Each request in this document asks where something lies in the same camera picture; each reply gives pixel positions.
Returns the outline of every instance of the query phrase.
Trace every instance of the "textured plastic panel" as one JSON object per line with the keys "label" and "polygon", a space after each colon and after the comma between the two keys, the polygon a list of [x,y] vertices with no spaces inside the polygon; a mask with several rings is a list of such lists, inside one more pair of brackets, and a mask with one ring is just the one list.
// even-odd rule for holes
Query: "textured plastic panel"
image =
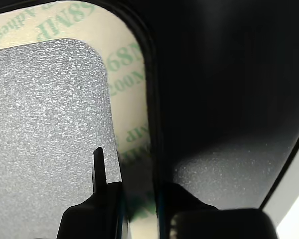
{"label": "textured plastic panel", "polygon": [[0,50],[0,239],[56,238],[63,212],[93,192],[92,153],[121,180],[107,72],[85,43]]}

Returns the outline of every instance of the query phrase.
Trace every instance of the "black plastic part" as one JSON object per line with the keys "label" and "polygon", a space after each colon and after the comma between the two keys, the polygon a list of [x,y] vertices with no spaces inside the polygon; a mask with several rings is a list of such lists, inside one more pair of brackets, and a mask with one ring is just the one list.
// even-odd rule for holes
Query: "black plastic part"
{"label": "black plastic part", "polygon": [[170,238],[277,239],[270,219],[258,209],[193,211],[175,215]]}
{"label": "black plastic part", "polygon": [[122,183],[108,184],[102,193],[64,212],[57,239],[120,239],[123,200]]}
{"label": "black plastic part", "polygon": [[104,155],[103,155],[103,149],[101,147],[98,147],[93,152],[93,166],[94,166],[93,191],[94,193],[96,193],[106,187]]}

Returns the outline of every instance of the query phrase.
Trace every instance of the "gray textured surface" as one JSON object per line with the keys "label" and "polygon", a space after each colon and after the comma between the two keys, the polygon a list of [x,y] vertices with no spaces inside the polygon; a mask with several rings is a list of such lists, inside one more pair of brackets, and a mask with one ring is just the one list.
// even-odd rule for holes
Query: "gray textured surface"
{"label": "gray textured surface", "polygon": [[55,238],[93,192],[98,146],[108,182],[121,180],[98,53],[71,39],[0,50],[0,239]]}

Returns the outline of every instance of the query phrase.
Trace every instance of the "green printed text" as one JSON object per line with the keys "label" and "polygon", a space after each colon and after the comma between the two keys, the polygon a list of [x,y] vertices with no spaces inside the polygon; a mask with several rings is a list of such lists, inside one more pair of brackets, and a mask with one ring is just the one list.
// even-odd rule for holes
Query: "green printed text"
{"label": "green printed text", "polygon": [[54,17],[49,17],[36,27],[40,31],[37,40],[45,41],[54,38],[61,33],[61,28],[71,27],[84,20],[94,11],[94,9],[95,5],[87,2],[70,4]]}

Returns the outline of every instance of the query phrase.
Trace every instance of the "glossy black surface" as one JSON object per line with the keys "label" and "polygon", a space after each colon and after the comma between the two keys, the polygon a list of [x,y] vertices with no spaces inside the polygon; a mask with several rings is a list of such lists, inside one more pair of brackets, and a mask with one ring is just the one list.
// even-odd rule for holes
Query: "glossy black surface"
{"label": "glossy black surface", "polygon": [[221,209],[259,207],[299,137],[299,0],[138,7],[157,46],[160,175]]}

